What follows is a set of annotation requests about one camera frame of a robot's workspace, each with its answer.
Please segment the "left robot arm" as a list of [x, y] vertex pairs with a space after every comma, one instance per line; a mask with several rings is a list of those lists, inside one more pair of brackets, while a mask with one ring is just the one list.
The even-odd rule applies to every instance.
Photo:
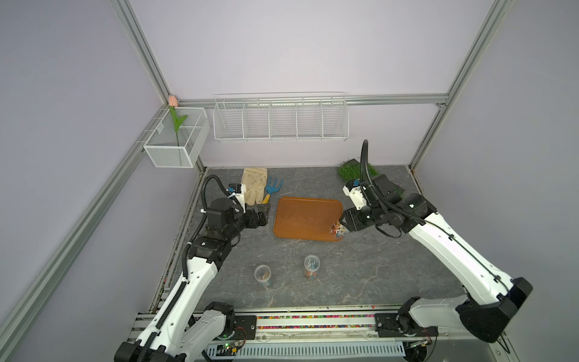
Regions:
[[194, 321], [205, 290], [217, 276], [246, 229], [268, 223], [269, 205], [249, 205], [246, 182], [223, 185], [216, 175], [201, 184], [202, 219], [185, 244], [182, 274], [153, 321], [134, 342], [123, 342], [116, 361], [194, 361], [217, 337], [235, 333], [235, 309], [212, 302]]

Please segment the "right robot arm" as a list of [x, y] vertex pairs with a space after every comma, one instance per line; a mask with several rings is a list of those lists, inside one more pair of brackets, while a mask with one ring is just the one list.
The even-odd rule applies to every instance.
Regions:
[[383, 173], [371, 175], [368, 156], [369, 142], [364, 140], [360, 176], [343, 188], [354, 206], [343, 212], [339, 226], [349, 232], [394, 227], [433, 253], [464, 289], [459, 297], [413, 297], [398, 309], [393, 321], [383, 324], [384, 329], [415, 336], [428, 328], [456, 328], [481, 341], [497, 342], [533, 286], [525, 278], [512, 278], [483, 257], [423, 195], [402, 196]]

